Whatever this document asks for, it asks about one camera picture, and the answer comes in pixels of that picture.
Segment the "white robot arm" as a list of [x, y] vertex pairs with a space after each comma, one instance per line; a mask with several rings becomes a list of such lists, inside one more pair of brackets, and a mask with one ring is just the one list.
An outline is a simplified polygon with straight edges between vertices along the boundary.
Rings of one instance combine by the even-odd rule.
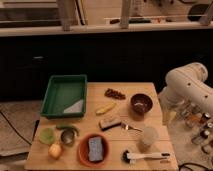
[[213, 115], [213, 88], [205, 84], [207, 77], [207, 68], [199, 62], [170, 70], [165, 77], [166, 86], [159, 93], [161, 106], [172, 109], [189, 100]]

